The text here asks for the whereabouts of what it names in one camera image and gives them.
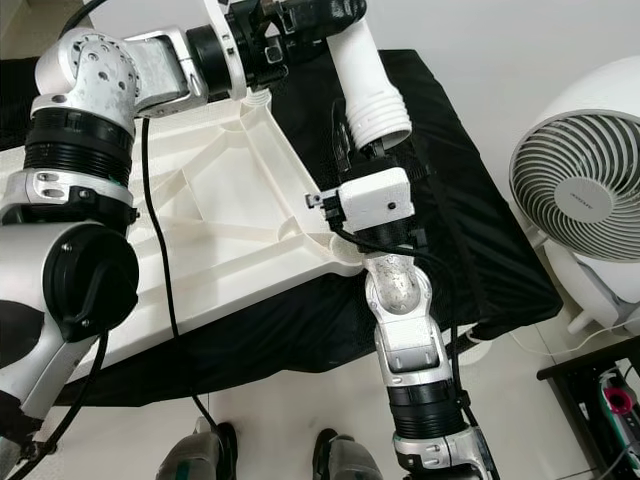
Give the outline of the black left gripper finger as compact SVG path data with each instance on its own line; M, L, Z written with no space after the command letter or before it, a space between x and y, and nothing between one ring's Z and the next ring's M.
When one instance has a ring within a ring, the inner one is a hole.
M366 0L291 1L291 35L301 40L324 40L362 20L369 9Z

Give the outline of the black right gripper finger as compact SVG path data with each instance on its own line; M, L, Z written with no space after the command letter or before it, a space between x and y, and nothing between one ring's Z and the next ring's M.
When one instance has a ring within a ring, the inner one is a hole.
M351 169L349 155L355 151L355 147L352 146L344 100L335 100L332 105L332 151L338 182L346 183Z

